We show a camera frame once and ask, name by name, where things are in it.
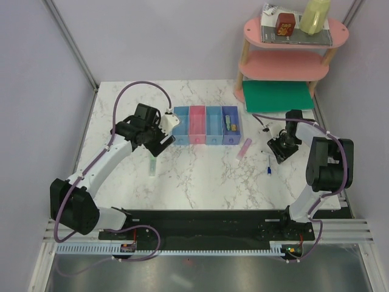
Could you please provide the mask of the blue white small pen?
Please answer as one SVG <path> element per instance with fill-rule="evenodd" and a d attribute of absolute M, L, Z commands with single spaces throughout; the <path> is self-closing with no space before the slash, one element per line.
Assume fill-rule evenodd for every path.
<path fill-rule="evenodd" d="M 271 168 L 271 158 L 270 155 L 267 156 L 267 175 L 272 175 L 272 168 Z"/>

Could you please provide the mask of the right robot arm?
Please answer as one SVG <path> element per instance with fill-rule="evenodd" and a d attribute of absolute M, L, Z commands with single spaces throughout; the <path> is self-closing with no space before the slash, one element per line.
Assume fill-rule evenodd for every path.
<path fill-rule="evenodd" d="M 294 155 L 298 146 L 310 147 L 306 166 L 306 186 L 299 197 L 289 205 L 278 224 L 279 234 L 293 239 L 300 233 L 300 225 L 312 220 L 324 200 L 347 189 L 353 182 L 354 142 L 333 136 L 316 121 L 304 119 L 302 111 L 286 113 L 286 126 L 276 138 L 267 142 L 281 164 Z"/>

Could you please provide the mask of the purple drawer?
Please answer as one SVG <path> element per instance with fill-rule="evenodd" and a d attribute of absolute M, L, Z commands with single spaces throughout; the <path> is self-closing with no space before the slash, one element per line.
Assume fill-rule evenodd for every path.
<path fill-rule="evenodd" d="M 227 131 L 225 127 L 225 115 L 230 116 L 231 126 L 235 124 L 238 131 Z M 237 106 L 222 106 L 223 144 L 238 145 L 241 140 L 241 119 Z"/>

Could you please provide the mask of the pink drawer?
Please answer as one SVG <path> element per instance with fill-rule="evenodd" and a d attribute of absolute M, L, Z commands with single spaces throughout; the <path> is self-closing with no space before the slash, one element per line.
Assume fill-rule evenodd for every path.
<path fill-rule="evenodd" d="M 189 141 L 190 144 L 205 144 L 206 112 L 204 105 L 189 107 Z"/>

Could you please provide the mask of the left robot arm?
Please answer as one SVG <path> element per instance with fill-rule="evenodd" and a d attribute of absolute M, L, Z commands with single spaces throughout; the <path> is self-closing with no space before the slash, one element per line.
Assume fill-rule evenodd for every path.
<path fill-rule="evenodd" d="M 118 238 L 129 238 L 134 229 L 125 211 L 99 208 L 94 197 L 111 172 L 137 147 L 144 146 L 158 157 L 175 141 L 171 132 L 179 124 L 171 111 L 161 114 L 156 108 L 138 104 L 133 115 L 115 124 L 110 140 L 86 167 L 50 185 L 50 217 L 55 227 L 62 224 L 82 235 L 94 229 L 112 229 Z"/>

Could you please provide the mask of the light blue end drawer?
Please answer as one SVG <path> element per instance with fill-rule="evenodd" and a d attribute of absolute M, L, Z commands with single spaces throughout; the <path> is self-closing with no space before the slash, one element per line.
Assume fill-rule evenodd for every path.
<path fill-rule="evenodd" d="M 189 145 L 189 107 L 175 106 L 173 112 L 180 121 L 180 124 L 172 132 L 176 139 L 174 143 L 176 145 Z"/>

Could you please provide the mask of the short green highlighter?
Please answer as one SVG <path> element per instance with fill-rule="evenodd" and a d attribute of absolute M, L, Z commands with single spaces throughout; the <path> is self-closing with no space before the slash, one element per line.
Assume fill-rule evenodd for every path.
<path fill-rule="evenodd" d="M 225 127 L 227 131 L 231 131 L 231 120 L 229 115 L 225 115 Z"/>

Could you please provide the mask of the pink highlighter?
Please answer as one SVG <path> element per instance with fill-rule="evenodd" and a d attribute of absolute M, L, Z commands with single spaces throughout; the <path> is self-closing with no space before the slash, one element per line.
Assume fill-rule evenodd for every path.
<path fill-rule="evenodd" d="M 246 155 L 249 147 L 251 146 L 252 144 L 252 140 L 251 138 L 247 138 L 245 140 L 245 142 L 243 143 L 243 146 L 241 147 L 240 151 L 238 152 L 237 156 L 236 156 L 236 159 L 238 161 L 241 161 L 243 159 L 243 157 Z"/>

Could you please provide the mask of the long green highlighter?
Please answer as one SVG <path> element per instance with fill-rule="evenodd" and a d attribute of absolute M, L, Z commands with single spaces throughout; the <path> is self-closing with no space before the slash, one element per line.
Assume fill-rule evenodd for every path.
<path fill-rule="evenodd" d="M 157 158 L 153 155 L 150 156 L 150 163 L 149 163 L 149 176 L 155 177 L 156 175 L 156 166 L 157 166 Z"/>

